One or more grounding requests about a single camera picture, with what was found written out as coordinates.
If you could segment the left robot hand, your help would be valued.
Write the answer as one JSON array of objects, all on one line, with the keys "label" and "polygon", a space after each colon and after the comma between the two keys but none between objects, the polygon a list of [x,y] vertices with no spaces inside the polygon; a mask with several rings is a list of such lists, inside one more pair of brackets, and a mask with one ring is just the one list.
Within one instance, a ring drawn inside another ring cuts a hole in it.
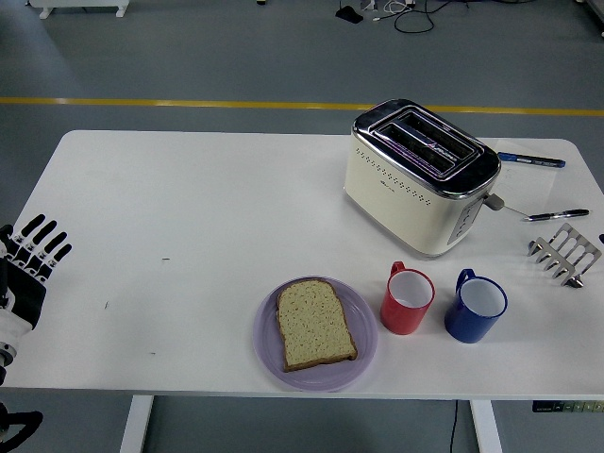
[{"label": "left robot hand", "polygon": [[46,282],[71,252],[65,231],[42,213],[19,230],[1,227],[1,355],[16,357],[19,342],[38,324]]}]

